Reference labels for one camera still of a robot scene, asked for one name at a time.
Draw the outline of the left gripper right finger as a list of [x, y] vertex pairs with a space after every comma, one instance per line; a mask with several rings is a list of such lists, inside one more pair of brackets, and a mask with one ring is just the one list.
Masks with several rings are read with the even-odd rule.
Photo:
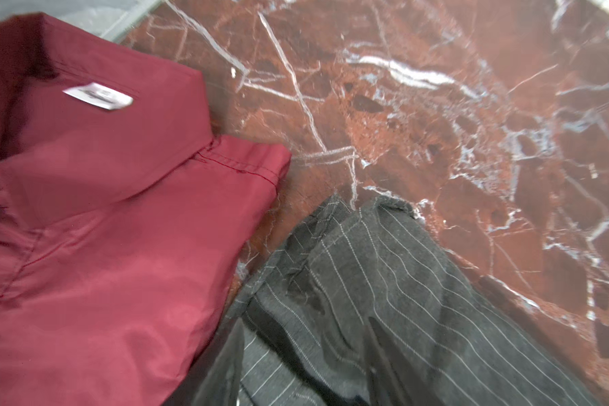
[[365, 322], [363, 354], [371, 405], [442, 404], [373, 317]]

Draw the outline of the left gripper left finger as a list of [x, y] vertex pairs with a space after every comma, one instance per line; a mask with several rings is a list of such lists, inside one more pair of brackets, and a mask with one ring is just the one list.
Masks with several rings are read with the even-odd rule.
[[244, 351], [243, 322], [228, 323], [162, 406], [239, 405]]

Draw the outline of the dark grey striped shirt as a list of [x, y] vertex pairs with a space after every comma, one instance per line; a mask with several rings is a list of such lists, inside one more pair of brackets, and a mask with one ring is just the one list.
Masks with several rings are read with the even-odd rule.
[[403, 201], [333, 196], [250, 277], [239, 405], [371, 405], [368, 317], [441, 405], [595, 405], [596, 397], [476, 291]]

